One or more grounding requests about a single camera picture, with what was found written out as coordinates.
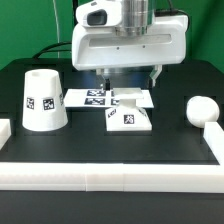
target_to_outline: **white block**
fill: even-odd
[[[0,150],[11,136],[11,126],[9,119],[0,119]]]
[[[124,191],[224,192],[224,172],[216,165],[125,165]]]
[[[206,122],[204,139],[220,165],[224,164],[224,131],[217,122]]]
[[[85,189],[85,164],[0,163],[0,190]]]
[[[123,191],[123,164],[86,164],[86,191]]]

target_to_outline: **white cylinder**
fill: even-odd
[[[67,122],[58,72],[51,69],[26,72],[23,126],[32,131],[52,131]]]

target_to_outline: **white sphere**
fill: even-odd
[[[218,120],[219,107],[209,97],[195,96],[188,101],[186,114],[192,125],[204,128],[205,122],[215,122]]]

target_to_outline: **green background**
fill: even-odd
[[[56,0],[61,41],[71,41],[72,1]],[[191,17],[187,32],[187,58],[211,62],[224,72],[224,1],[173,0],[175,8]],[[157,0],[157,8],[167,8]],[[57,42],[53,0],[1,0],[0,69],[17,58],[30,58],[42,48]],[[44,57],[57,57],[48,54]]]

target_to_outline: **black table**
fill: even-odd
[[[186,103],[209,96],[220,107],[223,127],[224,76],[204,61],[164,66],[151,89],[147,110],[152,132],[107,132],[103,108],[67,108],[69,122],[57,131],[22,127],[26,71],[59,71],[69,88],[99,88],[93,71],[78,72],[69,59],[20,59],[0,71],[0,118],[10,118],[12,136],[0,162],[218,164],[203,131],[186,119]],[[111,87],[147,88],[150,67],[111,78]],[[124,192],[0,192],[1,223],[223,223],[222,194]]]

